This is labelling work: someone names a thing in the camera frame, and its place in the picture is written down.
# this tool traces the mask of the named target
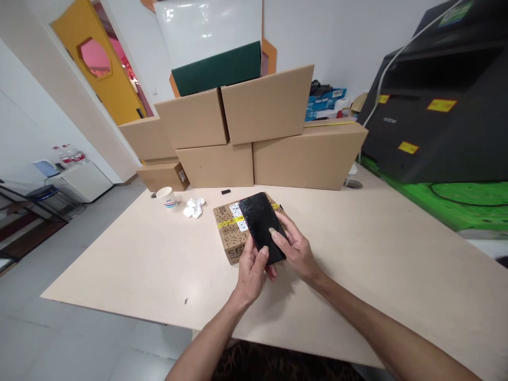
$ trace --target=small white refrigerator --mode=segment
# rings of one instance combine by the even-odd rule
[[[113,184],[91,161],[75,164],[62,173],[49,177],[46,184],[53,184],[63,193],[80,203],[90,203]]]

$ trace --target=smartphone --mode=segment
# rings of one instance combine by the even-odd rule
[[[274,228],[287,239],[266,194],[261,192],[244,198],[239,202],[239,206],[258,250],[261,250],[263,246],[268,246],[267,266],[286,259],[284,253],[271,239],[271,234],[268,231],[268,229]]]

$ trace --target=doorway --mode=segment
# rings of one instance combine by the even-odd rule
[[[99,0],[75,0],[51,26],[117,125],[153,116]]]

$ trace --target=blue box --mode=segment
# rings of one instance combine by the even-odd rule
[[[319,97],[314,95],[309,96],[305,121],[315,119],[318,111],[332,110],[335,106],[335,101],[343,99],[346,96],[346,90],[345,88],[334,88],[332,91],[324,93]]]

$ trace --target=hand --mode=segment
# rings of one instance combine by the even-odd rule
[[[275,212],[277,218],[286,225],[284,230],[289,240],[274,228],[270,228],[271,238],[286,255],[287,261],[298,276],[306,283],[316,282],[324,275],[311,251],[309,240],[300,233],[295,223],[285,214]]]
[[[249,235],[242,256],[238,271],[238,283],[231,298],[240,305],[250,306],[261,293],[261,287],[266,270],[272,282],[277,278],[277,270],[274,265],[266,267],[268,261],[268,247],[264,246],[259,252],[254,247],[252,236]]]

